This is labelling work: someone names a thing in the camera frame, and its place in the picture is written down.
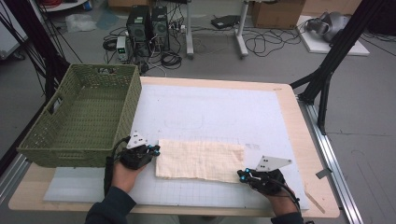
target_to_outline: gray floor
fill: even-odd
[[[109,15],[102,9],[84,12],[79,8],[55,15],[62,18],[69,13],[91,14],[96,21]],[[84,63],[103,63],[103,37],[125,20],[115,20],[107,29],[65,34],[64,37]],[[168,77],[240,80],[253,82],[291,83],[304,77],[323,61],[325,55],[308,53],[303,43],[286,46],[259,58],[250,53],[239,59],[239,51],[232,35],[194,35],[200,54],[192,61],[183,59],[177,70],[166,70]],[[396,53],[396,43],[372,40]],[[361,40],[370,51],[369,57],[347,56],[336,70],[330,90],[326,128],[335,155],[340,162],[346,182],[361,212],[364,223],[394,223],[396,219],[396,180],[391,170],[396,158],[396,96],[395,57]],[[64,46],[67,60],[77,63]],[[28,60],[0,62],[0,156],[41,106],[44,99],[33,66]],[[160,69],[152,69],[148,76],[163,77]],[[295,90],[300,93],[303,88]],[[0,205],[4,223],[82,223],[85,213],[17,212],[7,208],[7,197]],[[183,217],[199,223],[194,217]],[[347,223],[344,215],[336,220],[316,219],[316,223]]]

